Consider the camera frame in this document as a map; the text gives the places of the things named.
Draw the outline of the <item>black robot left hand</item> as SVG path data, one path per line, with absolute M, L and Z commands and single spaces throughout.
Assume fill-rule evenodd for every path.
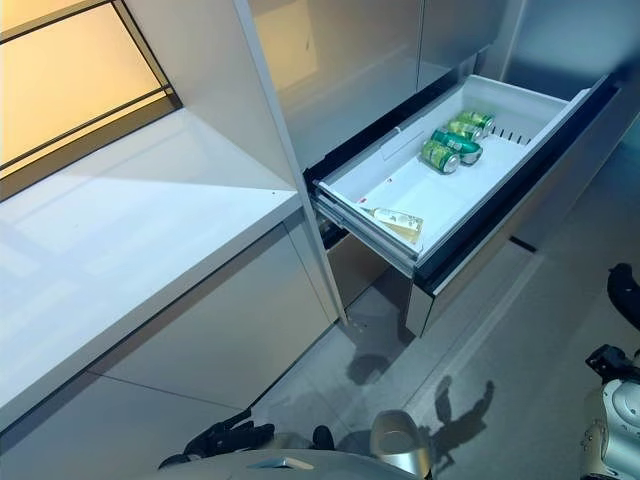
M 274 438 L 275 426 L 255 426 L 253 421 L 234 428 L 218 423 L 192 439 L 184 449 L 187 455 L 207 458 L 239 450 L 256 449 Z

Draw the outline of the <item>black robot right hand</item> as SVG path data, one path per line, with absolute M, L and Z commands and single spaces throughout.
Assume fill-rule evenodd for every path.
M 639 284 L 628 263 L 618 263 L 609 270 L 607 293 L 617 311 L 636 328 L 639 327 Z

